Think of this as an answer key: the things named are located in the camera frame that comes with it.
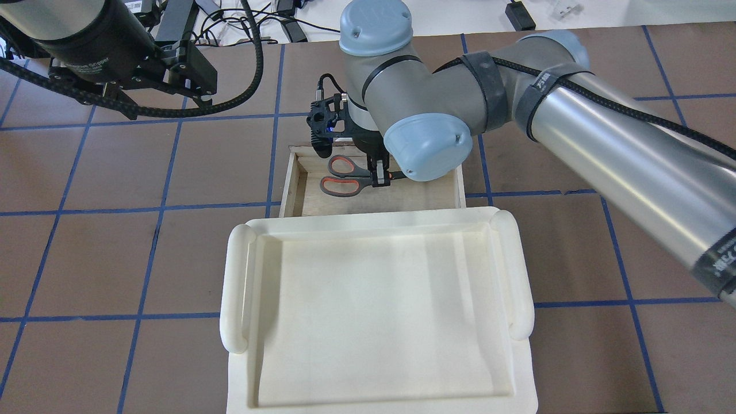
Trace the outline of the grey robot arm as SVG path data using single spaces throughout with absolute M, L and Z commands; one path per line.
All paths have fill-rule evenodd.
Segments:
M 400 1 L 342 11 L 351 113 L 367 118 L 401 170 L 431 181 L 458 167 L 471 139 L 515 124 L 734 305 L 734 149 L 647 113 L 592 73 L 567 30 L 462 55 L 431 72 Z
M 214 105 L 218 73 L 192 29 L 200 1 L 168 1 L 155 34 L 122 1 L 3 1 L 2 21 L 52 58 L 48 76 L 2 59 L 2 70 L 48 91 L 117 111 L 129 120 L 194 118 L 250 99 L 265 73 L 263 42 L 248 2 L 246 34 L 255 47 L 247 88 Z

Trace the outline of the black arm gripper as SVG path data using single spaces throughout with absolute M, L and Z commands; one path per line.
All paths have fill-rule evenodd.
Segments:
M 50 42 L 51 81 L 132 104 L 126 91 L 155 89 L 211 105 L 218 72 L 191 39 L 115 40 L 102 35 L 68 44 Z

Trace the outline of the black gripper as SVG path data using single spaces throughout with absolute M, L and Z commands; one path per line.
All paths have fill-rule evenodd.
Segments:
M 355 133 L 353 143 L 366 154 L 366 168 L 371 173 L 373 187 L 391 185 L 392 174 L 389 171 L 389 152 L 384 145 L 384 138 L 379 133 Z

